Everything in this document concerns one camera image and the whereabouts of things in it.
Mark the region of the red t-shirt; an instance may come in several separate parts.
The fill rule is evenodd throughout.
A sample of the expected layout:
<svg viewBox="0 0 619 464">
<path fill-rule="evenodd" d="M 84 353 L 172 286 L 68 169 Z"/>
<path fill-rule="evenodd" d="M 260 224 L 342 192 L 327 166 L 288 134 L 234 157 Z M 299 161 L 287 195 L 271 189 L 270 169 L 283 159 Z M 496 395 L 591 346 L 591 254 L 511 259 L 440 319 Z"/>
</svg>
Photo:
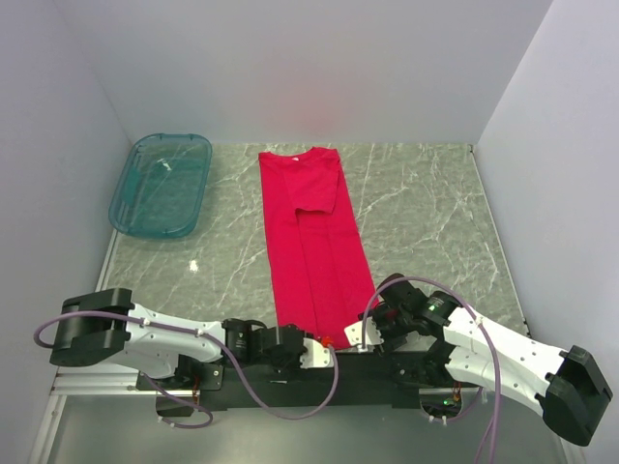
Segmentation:
<svg viewBox="0 0 619 464">
<path fill-rule="evenodd" d="M 262 152 L 258 162 L 277 320 L 346 349 L 344 330 L 375 287 L 339 152 Z"/>
</svg>

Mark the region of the teal transparent plastic bin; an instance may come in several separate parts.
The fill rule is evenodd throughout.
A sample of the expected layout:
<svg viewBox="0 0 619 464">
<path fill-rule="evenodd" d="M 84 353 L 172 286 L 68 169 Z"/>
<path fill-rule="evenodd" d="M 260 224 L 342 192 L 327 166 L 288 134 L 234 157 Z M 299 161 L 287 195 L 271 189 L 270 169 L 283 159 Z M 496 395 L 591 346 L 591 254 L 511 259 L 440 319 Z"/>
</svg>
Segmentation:
<svg viewBox="0 0 619 464">
<path fill-rule="evenodd" d="M 197 224 L 212 153 L 210 141 L 193 133 L 139 139 L 112 196 L 111 225 L 140 239 L 188 236 Z"/>
</svg>

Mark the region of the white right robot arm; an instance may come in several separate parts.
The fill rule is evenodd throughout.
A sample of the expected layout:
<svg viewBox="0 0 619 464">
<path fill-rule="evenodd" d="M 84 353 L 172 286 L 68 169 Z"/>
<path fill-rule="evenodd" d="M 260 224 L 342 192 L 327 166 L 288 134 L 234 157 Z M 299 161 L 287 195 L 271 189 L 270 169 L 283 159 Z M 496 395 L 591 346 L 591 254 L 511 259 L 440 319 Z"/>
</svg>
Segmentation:
<svg viewBox="0 0 619 464">
<path fill-rule="evenodd" d="M 591 443 L 613 393 L 589 351 L 543 344 L 485 317 L 442 284 L 427 296 L 414 281 L 390 275 L 377 295 L 390 309 L 390 327 L 431 335 L 447 349 L 425 361 L 432 384 L 484 387 L 528 407 L 562 439 Z"/>
</svg>

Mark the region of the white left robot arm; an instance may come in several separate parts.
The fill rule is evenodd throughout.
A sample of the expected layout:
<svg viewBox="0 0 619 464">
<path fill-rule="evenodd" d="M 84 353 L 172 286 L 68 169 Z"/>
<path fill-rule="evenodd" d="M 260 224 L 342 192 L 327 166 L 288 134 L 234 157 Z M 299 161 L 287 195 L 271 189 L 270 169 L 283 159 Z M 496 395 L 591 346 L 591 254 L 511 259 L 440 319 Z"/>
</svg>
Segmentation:
<svg viewBox="0 0 619 464">
<path fill-rule="evenodd" d="M 49 361 L 60 367 L 115 363 L 186 386 L 193 365 L 227 362 L 299 367 L 310 336 L 294 325 L 266 327 L 250 320 L 194 321 L 149 310 L 133 292 L 115 288 L 67 299 Z"/>
</svg>

